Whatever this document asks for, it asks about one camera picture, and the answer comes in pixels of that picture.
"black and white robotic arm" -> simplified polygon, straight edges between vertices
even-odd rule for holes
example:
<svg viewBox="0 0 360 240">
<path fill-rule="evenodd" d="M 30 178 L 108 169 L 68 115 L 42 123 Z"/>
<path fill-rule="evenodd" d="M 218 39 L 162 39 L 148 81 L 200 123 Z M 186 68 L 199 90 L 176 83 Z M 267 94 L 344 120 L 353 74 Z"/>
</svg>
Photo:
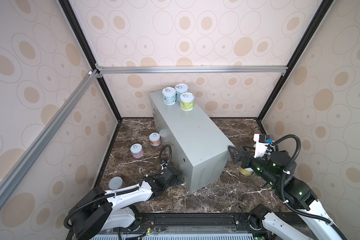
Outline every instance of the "black and white robotic arm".
<svg viewBox="0 0 360 240">
<path fill-rule="evenodd" d="M 178 171 L 169 166 L 171 147 L 166 145 L 163 150 L 166 147 L 170 157 L 167 162 L 163 162 L 161 171 L 146 175 L 140 183 L 123 189 L 103 191 L 101 187 L 93 188 L 71 209 L 64 226 L 73 229 L 77 240 L 89 240 L 104 229 L 137 229 L 142 217 L 131 204 L 159 197 L 168 187 L 181 184 Z"/>
<path fill-rule="evenodd" d="M 279 151 L 278 144 L 287 138 L 296 140 L 296 150 L 292 157 L 287 151 Z M 297 213 L 319 240 L 346 240 L 336 224 L 324 210 L 316 194 L 302 180 L 293 176 L 295 159 L 301 148 L 300 139 L 295 135 L 286 135 L 274 142 L 269 135 L 255 134 L 255 149 L 252 146 L 228 147 L 234 164 L 241 163 L 247 169 L 263 178 L 271 185 L 276 194 L 288 207 Z M 251 228 L 265 228 L 284 240 L 311 239 L 277 217 L 262 204 L 251 210 L 248 219 Z"/>
</svg>

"patterned wall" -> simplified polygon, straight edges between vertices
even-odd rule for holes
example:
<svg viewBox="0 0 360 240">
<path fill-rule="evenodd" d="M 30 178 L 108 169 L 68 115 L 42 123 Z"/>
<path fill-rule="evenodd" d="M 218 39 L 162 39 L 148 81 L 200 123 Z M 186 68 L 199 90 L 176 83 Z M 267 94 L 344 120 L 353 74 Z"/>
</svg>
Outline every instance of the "patterned wall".
<svg viewBox="0 0 360 240">
<path fill-rule="evenodd" d="M 263 125 L 276 139 L 301 138 L 295 174 L 346 236 L 360 240 L 360 0 L 333 6 Z"/>
<path fill-rule="evenodd" d="M 149 93 L 185 83 L 211 117 L 256 117 L 280 73 L 105 74 L 123 117 L 152 117 Z"/>
<path fill-rule="evenodd" d="M 66 239 L 63 220 L 92 189 L 115 127 L 95 80 L 0 211 L 0 239 Z"/>
<path fill-rule="evenodd" d="M 52 0 L 0 1 L 0 182 L 88 73 Z"/>
<path fill-rule="evenodd" d="M 321 0 L 71 0 L 102 66 L 282 65 Z"/>
</svg>

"brown marble surface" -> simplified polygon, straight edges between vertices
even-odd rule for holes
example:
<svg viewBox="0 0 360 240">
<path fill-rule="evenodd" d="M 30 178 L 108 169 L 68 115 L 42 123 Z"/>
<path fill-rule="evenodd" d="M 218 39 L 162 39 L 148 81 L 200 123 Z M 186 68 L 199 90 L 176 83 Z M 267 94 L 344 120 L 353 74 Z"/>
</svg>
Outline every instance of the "brown marble surface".
<svg viewBox="0 0 360 240">
<path fill-rule="evenodd" d="M 236 147 L 253 144 L 253 134 L 260 133 L 256 121 L 252 119 L 213 119 L 213 122 Z M 111 178 L 120 176 L 127 186 L 138 183 L 145 174 L 161 170 L 158 154 L 162 145 L 153 147 L 149 134 L 156 132 L 153 118 L 124 119 L 108 160 L 100 186 L 108 189 Z M 143 146 L 144 155 L 136 159 L 130 153 L 134 143 Z M 162 196 L 139 202 L 136 207 L 141 213 L 154 212 L 240 212 L 241 205 L 249 212 L 258 204 L 264 204 L 274 212 L 289 210 L 282 204 L 269 187 L 261 189 L 265 183 L 256 175 L 244 176 L 239 165 L 231 160 L 225 166 L 220 179 L 210 185 L 188 194 L 184 186 L 170 187 Z"/>
</svg>

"white zip tie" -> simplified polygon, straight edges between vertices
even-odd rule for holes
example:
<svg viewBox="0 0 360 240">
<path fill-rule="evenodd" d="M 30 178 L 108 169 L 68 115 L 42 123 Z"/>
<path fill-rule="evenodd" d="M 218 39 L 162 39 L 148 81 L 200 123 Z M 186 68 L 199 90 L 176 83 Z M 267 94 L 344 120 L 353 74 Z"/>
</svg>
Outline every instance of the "white zip tie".
<svg viewBox="0 0 360 240">
<path fill-rule="evenodd" d="M 328 226 L 332 226 L 333 225 L 333 220 L 332 220 L 332 218 L 329 218 L 329 220 L 331 220 L 331 222 L 330 223 L 326 223 Z"/>
</svg>

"vent grille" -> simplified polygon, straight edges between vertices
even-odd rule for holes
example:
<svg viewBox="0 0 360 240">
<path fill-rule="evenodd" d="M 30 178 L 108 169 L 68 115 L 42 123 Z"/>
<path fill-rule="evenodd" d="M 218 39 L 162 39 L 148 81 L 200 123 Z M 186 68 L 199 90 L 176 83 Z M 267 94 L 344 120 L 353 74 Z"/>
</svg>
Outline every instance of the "vent grille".
<svg viewBox="0 0 360 240">
<path fill-rule="evenodd" d="M 122 240 L 138 235 L 123 235 Z M 151 235 L 143 238 L 144 240 L 254 240 L 251 233 L 223 233 L 223 234 L 160 234 Z M 117 235 L 103 234 L 96 235 L 91 240 L 119 240 Z"/>
<path fill-rule="evenodd" d="M 204 171 L 205 171 L 205 167 L 204 167 L 203 170 L 200 172 L 199 183 L 197 184 L 198 186 L 200 186 L 200 184 L 202 184 L 202 182 L 203 182 Z"/>
<path fill-rule="evenodd" d="M 213 170 L 212 170 L 212 172 L 211 172 L 211 176 L 210 176 L 209 179 L 211 179 L 211 178 L 213 177 L 213 175 L 215 174 L 218 165 L 219 165 L 219 161 L 217 161 L 217 162 L 215 163 L 215 165 L 213 166 Z"/>
</svg>

